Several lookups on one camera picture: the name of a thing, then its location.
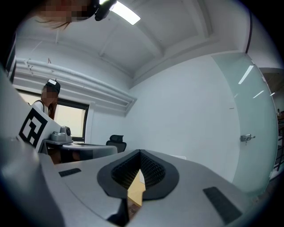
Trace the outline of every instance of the fluorescent light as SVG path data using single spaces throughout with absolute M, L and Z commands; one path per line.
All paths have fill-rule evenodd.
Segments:
M 264 92 L 264 90 L 262 90 L 260 93 L 258 93 L 255 97 L 259 96 L 262 92 Z
M 240 80 L 239 84 L 241 84 L 245 78 L 248 76 L 248 74 L 250 73 L 250 71 L 252 70 L 253 66 L 249 66 L 248 70 L 245 72 L 244 76 L 242 77 L 242 79 Z
M 120 2 L 117 2 L 111 11 L 115 12 L 132 25 L 136 24 L 141 19 L 136 13 Z

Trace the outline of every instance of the office chair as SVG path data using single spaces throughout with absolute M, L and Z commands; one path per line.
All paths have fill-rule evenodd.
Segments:
M 127 144 L 122 141 L 123 136 L 119 135 L 112 135 L 110 140 L 106 142 L 106 145 L 109 146 L 116 146 L 118 153 L 124 152 Z

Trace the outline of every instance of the frosted glass door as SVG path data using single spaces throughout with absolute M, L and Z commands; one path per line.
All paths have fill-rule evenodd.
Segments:
M 261 194 L 276 158 L 277 118 L 271 92 L 263 75 L 245 53 L 214 55 L 235 97 L 241 135 L 240 155 L 233 184 L 249 196 Z

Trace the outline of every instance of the black rectangular strip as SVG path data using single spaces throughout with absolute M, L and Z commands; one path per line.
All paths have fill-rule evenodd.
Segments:
M 59 172 L 59 175 L 61 177 L 64 177 L 64 176 L 72 175 L 72 174 L 75 174 L 75 173 L 78 173 L 78 172 L 81 172 L 81 170 L 79 168 L 72 168 L 72 169 L 69 169 L 69 170 Z
M 227 225 L 239 218 L 242 213 L 232 204 L 227 197 L 216 187 L 203 189 L 216 211 Z

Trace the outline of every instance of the wooden surface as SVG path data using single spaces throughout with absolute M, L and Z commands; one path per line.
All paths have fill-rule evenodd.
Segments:
M 137 206 L 142 206 L 142 194 L 146 189 L 145 184 L 140 182 L 139 173 L 140 171 L 128 189 L 128 199 L 130 199 Z

